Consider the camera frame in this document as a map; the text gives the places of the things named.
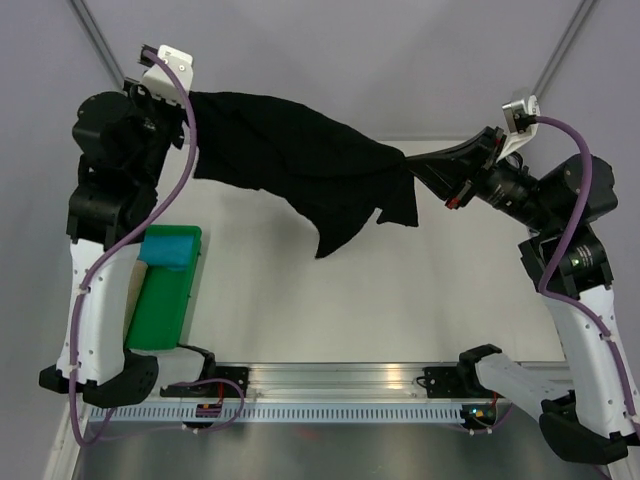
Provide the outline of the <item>black t shirt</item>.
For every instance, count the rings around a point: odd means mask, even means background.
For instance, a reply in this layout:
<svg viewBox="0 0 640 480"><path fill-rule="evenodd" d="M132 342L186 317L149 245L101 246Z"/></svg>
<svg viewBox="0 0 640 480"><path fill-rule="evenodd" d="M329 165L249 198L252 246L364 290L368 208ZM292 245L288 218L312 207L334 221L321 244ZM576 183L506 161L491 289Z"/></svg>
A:
<svg viewBox="0 0 640 480"><path fill-rule="evenodd" d="M306 105L238 92L193 92L197 179L264 190L316 228L316 258L351 241L372 215L418 224L405 155Z"/></svg>

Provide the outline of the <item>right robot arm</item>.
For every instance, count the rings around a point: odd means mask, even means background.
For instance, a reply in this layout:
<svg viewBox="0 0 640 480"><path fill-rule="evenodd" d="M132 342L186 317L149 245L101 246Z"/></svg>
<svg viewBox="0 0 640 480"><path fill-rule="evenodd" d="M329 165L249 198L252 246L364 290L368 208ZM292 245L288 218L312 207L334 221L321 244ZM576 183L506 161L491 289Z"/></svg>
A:
<svg viewBox="0 0 640 480"><path fill-rule="evenodd" d="M526 412L562 460L607 466L639 442L639 392L616 324L608 256L592 228L617 207L613 170L569 129L577 153L535 178L518 152L532 135L488 128L413 155L408 166L449 209L478 198L528 229L521 262L552 315L572 385L544 380L491 344L460 355L456 381L472 398L503 398Z"/></svg>

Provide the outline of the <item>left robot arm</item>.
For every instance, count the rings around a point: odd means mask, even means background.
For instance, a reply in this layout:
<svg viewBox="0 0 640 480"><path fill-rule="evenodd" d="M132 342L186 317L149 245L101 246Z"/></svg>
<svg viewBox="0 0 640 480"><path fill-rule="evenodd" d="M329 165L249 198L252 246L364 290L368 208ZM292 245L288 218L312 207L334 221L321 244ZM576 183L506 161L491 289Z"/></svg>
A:
<svg viewBox="0 0 640 480"><path fill-rule="evenodd" d="M170 147L183 139L184 110L127 81L78 109L72 136L82 154L68 203L74 291L64 344L40 371L40 387L81 394L114 408L143 402L156 388L206 396L218 384L215 356L199 347L128 348L127 299Z"/></svg>

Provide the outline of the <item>rolled blue t shirt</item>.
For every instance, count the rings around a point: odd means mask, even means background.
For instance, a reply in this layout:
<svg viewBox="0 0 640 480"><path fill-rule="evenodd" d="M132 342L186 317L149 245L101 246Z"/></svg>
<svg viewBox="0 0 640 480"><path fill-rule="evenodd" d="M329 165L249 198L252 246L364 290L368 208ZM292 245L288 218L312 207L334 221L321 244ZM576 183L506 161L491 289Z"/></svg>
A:
<svg viewBox="0 0 640 480"><path fill-rule="evenodd" d="M147 235L138 260L149 267L186 270L192 263L194 240L189 235Z"/></svg>

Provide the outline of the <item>rolled beige t shirt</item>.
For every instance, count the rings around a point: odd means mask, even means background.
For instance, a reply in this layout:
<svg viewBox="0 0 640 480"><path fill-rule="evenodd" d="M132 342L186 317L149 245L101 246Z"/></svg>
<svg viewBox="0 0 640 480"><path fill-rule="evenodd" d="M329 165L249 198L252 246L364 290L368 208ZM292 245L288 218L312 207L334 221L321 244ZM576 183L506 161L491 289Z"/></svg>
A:
<svg viewBox="0 0 640 480"><path fill-rule="evenodd" d="M125 316L123 324L123 336L126 337L133 319L136 305L146 277L148 264L137 260L134 264L128 287L126 299Z"/></svg>

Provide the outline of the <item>green plastic tray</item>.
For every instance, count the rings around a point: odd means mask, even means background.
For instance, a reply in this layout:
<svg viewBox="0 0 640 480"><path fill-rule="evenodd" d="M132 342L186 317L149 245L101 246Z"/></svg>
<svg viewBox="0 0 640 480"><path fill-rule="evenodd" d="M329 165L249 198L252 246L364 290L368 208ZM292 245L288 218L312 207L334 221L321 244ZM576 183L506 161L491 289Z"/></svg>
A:
<svg viewBox="0 0 640 480"><path fill-rule="evenodd" d="M195 238L192 263L182 271L149 267L126 336L132 350L171 350L182 336L191 289L201 251L202 230L189 225L152 225L146 235L189 235Z"/></svg>

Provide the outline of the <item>left aluminium frame post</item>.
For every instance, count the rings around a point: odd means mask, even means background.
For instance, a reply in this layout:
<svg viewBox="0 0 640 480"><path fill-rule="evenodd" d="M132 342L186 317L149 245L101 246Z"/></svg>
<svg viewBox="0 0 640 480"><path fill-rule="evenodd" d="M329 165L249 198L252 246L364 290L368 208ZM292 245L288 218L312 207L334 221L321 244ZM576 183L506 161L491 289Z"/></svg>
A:
<svg viewBox="0 0 640 480"><path fill-rule="evenodd" d="M94 50L100 64L117 90L123 86L125 75L106 36L85 0L67 0L66 4Z"/></svg>

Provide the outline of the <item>aluminium frame post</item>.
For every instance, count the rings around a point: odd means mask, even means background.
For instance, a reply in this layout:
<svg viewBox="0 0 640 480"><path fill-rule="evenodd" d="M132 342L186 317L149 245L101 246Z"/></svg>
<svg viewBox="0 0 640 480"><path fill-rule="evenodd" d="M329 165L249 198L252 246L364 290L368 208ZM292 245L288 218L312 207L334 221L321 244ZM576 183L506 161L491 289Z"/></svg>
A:
<svg viewBox="0 0 640 480"><path fill-rule="evenodd" d="M94 50L100 64L117 90L123 86L125 75L106 36L85 0L67 0L66 4Z"/></svg>
<svg viewBox="0 0 640 480"><path fill-rule="evenodd" d="M591 17L600 4L599 0L580 0L569 22L564 28L554 50L538 76L532 93L542 100L557 76L571 49L576 45L581 33L586 29Z"/></svg>

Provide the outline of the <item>right aluminium frame post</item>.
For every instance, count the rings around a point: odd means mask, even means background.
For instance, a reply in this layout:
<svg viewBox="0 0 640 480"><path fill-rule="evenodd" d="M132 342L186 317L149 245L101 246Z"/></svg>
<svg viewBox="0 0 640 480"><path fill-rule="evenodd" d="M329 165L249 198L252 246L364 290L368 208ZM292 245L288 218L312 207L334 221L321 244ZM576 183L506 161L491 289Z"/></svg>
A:
<svg viewBox="0 0 640 480"><path fill-rule="evenodd" d="M538 76L532 93L542 100L557 76L571 49L576 45L581 33L586 29L591 17L600 4L599 0L580 0L569 22L564 28L554 50Z"/></svg>

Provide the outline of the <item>aluminium mounting rail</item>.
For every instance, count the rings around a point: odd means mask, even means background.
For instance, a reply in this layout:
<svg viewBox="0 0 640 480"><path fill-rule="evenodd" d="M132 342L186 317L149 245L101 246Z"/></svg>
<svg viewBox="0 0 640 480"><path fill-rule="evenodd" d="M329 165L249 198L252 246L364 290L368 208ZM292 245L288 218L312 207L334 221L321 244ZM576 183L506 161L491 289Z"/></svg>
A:
<svg viewBox="0 0 640 480"><path fill-rule="evenodd" d="M252 402L415 403L490 402L492 393L470 394L453 362L219 363Z"/></svg>

